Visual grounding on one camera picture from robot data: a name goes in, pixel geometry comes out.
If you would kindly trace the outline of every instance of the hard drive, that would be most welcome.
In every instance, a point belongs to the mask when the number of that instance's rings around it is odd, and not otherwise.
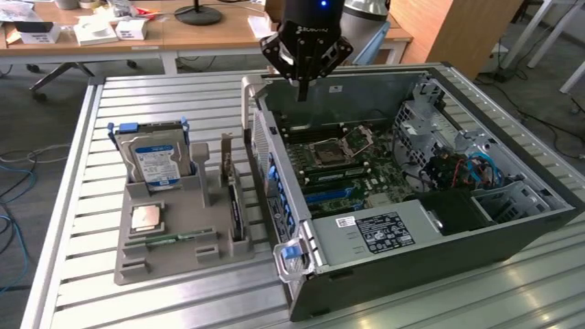
[[[161,191],[175,187],[179,177],[191,174],[185,120],[122,123],[115,132],[109,124],[107,129],[130,182],[146,182],[149,191]]]

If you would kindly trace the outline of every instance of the computer motherboard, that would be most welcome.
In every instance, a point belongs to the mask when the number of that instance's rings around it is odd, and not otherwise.
[[[285,133],[313,219],[398,203],[413,194],[390,153],[389,126],[362,123]]]

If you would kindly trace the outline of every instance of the workbench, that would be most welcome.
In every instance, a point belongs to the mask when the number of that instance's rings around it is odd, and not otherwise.
[[[574,194],[585,199],[583,176],[471,83],[462,80],[455,70],[434,67]],[[265,72],[91,80],[21,328],[519,329],[552,324],[556,329],[582,328],[582,217],[542,236],[502,263],[311,320],[287,321],[286,297],[266,241],[266,225],[271,224],[259,215],[241,137],[239,82],[243,75],[258,73]],[[445,111],[457,111],[451,110],[455,108],[458,106],[447,104]],[[463,112],[449,113],[463,128],[477,128]],[[149,123],[179,117],[189,120],[190,141],[209,143],[209,167],[219,163],[219,134],[234,136],[234,162],[242,176],[255,255],[241,263],[117,286],[113,267],[126,170],[106,137],[106,124]]]
[[[177,8],[193,4],[190,0],[133,1],[131,3],[139,8],[163,13],[171,13]],[[201,1],[201,4],[206,3],[219,4],[214,0]],[[259,5],[250,3],[245,6],[261,9]],[[79,47],[73,31],[61,31],[59,39],[51,45],[25,45],[19,40],[6,45],[0,39],[0,65],[158,58],[165,74],[177,74],[174,59],[178,57],[259,54],[259,45],[249,28],[247,16],[261,16],[261,13],[225,4],[218,5],[217,9],[223,14],[222,20],[209,26],[185,25],[171,14],[166,14],[162,19],[149,21],[145,40],[119,40]],[[59,10],[54,3],[49,2],[35,2],[34,11],[43,21],[53,21],[61,25],[74,25],[77,16],[91,14],[87,9]],[[398,64],[411,36],[399,28],[391,17],[389,20],[391,26],[381,49],[389,50],[385,62]],[[6,33],[9,33],[13,25],[10,23],[5,25]]]

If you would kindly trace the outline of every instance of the lamp base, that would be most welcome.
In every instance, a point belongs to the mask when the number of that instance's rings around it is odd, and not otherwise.
[[[183,24],[189,25],[210,25],[221,21],[221,12],[213,8],[199,6],[199,11],[194,11],[194,7],[187,5],[186,7],[179,7],[174,11],[175,20]]]

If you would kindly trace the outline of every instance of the wooden desk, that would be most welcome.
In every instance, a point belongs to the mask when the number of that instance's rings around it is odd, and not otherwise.
[[[174,10],[191,0],[134,1],[135,6],[163,13]],[[179,23],[171,14],[166,20],[149,21],[146,24],[146,40],[121,40],[79,47],[73,31],[62,31],[59,39],[51,45],[25,45],[18,40],[5,49],[0,47],[0,64],[35,64],[61,62],[90,62],[106,60],[135,60],[158,58],[162,61],[163,72],[177,74],[174,59],[183,56],[221,56],[259,54],[257,39],[247,25],[247,16],[261,13],[233,5],[218,5],[214,0],[202,0],[202,4],[214,4],[223,13],[222,20],[215,25],[190,26]],[[35,13],[42,20],[61,25],[73,25],[77,16],[89,15],[90,10],[59,10],[53,3],[35,3]],[[387,32],[382,49],[389,49],[385,57],[387,63],[397,64],[411,36],[399,28],[390,18],[391,28]],[[6,24],[6,31],[13,25]]]

